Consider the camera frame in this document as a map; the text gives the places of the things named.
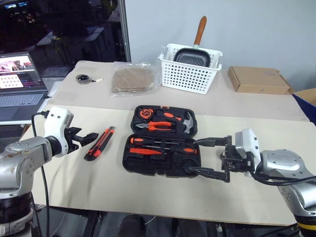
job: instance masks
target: open tool kit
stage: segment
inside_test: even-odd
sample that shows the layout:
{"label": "open tool kit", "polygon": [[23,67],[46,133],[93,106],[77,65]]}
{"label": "open tool kit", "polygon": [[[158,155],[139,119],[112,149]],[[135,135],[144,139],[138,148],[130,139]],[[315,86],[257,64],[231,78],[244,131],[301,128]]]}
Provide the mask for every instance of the open tool kit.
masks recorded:
{"label": "open tool kit", "polygon": [[200,167],[198,145],[192,137],[197,121],[192,110],[141,105],[131,122],[134,134],[126,141],[123,166],[127,171],[167,177],[195,177]]}

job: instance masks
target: pan handle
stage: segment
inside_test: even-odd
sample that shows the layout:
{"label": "pan handle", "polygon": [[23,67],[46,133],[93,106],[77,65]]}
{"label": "pan handle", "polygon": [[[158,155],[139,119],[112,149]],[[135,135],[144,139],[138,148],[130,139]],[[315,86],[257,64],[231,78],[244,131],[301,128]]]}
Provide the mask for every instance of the pan handle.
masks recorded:
{"label": "pan handle", "polygon": [[203,16],[201,18],[201,20],[199,21],[199,25],[198,25],[198,29],[197,29],[197,36],[196,36],[196,39],[194,41],[193,48],[198,48],[199,47],[199,43],[201,42],[201,38],[202,38],[204,29],[205,29],[205,26],[206,26],[206,20],[207,20],[206,16]]}

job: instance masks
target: laptop keyboard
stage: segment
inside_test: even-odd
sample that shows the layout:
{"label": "laptop keyboard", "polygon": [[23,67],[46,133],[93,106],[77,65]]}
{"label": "laptop keyboard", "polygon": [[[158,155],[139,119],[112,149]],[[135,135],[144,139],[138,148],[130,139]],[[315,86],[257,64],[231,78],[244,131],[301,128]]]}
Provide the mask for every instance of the laptop keyboard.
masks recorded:
{"label": "laptop keyboard", "polygon": [[0,97],[0,107],[37,105],[43,94],[6,95]]}

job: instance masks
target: wooden handle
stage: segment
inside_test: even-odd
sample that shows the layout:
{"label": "wooden handle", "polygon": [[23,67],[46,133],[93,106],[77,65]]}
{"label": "wooden handle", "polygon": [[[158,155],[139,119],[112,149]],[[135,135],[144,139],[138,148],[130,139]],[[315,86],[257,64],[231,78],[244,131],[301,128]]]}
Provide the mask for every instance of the wooden handle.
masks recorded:
{"label": "wooden handle", "polygon": [[203,16],[201,20],[199,21],[197,36],[196,36],[196,40],[194,41],[194,44],[199,45],[199,43],[201,42],[201,38],[204,32],[205,26],[206,26],[206,16]]}

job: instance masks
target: beige tabletop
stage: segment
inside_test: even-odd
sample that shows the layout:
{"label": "beige tabletop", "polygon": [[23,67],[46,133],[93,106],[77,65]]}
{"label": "beige tabletop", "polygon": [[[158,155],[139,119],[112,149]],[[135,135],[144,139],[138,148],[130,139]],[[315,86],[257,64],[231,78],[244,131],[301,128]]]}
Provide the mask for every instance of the beige tabletop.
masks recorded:
{"label": "beige tabletop", "polygon": [[[102,81],[78,84],[75,76],[79,74]],[[113,74],[113,63],[79,61],[50,104],[119,110],[161,105],[191,109],[197,115],[309,121],[291,95],[237,93],[227,72],[217,73],[206,95],[160,86],[150,94],[134,97],[111,97]]]}
{"label": "beige tabletop", "polygon": [[[266,186],[231,173],[231,182],[195,178],[167,178],[129,173],[122,166],[125,142],[132,130],[133,111],[63,106],[74,115],[71,126],[78,134],[102,133],[115,126],[116,131],[95,161],[83,159],[90,145],[44,165],[50,204],[53,206],[141,213],[252,224],[288,225],[295,222],[276,187]],[[303,121],[264,118],[238,118],[197,115],[195,139],[233,135],[252,128],[260,150],[289,149],[299,154],[311,173],[316,173],[316,128]],[[38,135],[43,135],[44,119],[36,119]],[[28,129],[22,139],[32,137]],[[220,170],[223,147],[201,147],[204,167]],[[45,204],[40,170],[35,172],[35,202]]]}

